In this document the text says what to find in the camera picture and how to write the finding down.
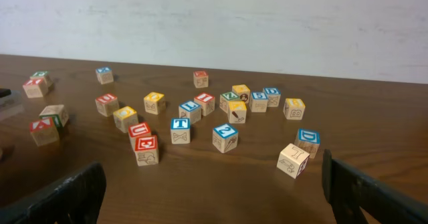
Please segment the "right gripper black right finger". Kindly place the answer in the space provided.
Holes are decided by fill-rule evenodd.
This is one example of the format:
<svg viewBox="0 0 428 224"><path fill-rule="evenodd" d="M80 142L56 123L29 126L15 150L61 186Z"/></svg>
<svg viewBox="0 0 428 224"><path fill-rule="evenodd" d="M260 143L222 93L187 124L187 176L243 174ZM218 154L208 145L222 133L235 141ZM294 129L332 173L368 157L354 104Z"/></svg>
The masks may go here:
<svg viewBox="0 0 428 224"><path fill-rule="evenodd" d="M379 223L427 224L427 206L332 158L322 160L322 188L337 223L366 223L366 211Z"/></svg>

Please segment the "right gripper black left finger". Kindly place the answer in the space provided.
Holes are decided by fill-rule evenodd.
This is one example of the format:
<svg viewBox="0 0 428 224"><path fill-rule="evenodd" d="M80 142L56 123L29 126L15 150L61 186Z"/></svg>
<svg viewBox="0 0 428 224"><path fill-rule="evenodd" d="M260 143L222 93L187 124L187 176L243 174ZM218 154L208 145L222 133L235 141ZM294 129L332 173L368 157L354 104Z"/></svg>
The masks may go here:
<svg viewBox="0 0 428 224"><path fill-rule="evenodd" d="M106 192L99 162L1 208L2 223L96 223Z"/></svg>

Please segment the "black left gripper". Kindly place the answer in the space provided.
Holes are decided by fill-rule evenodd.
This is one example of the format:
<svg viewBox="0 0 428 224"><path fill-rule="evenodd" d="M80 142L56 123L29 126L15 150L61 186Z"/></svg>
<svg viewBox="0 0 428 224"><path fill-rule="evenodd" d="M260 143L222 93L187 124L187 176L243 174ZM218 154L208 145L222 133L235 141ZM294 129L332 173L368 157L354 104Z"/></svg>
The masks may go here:
<svg viewBox="0 0 428 224"><path fill-rule="evenodd" d="M10 95L1 97L1 120L23 112L20 92L12 90Z"/></svg>

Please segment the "blue T block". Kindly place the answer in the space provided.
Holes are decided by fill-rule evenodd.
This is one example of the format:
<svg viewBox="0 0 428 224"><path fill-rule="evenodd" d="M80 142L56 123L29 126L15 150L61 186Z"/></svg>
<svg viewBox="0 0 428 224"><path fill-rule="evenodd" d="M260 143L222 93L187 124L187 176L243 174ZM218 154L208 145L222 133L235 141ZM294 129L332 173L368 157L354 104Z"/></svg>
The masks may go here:
<svg viewBox="0 0 428 224"><path fill-rule="evenodd" d="M171 120L171 142L173 144L189 144L191 141L191 123L189 118L173 118Z"/></svg>

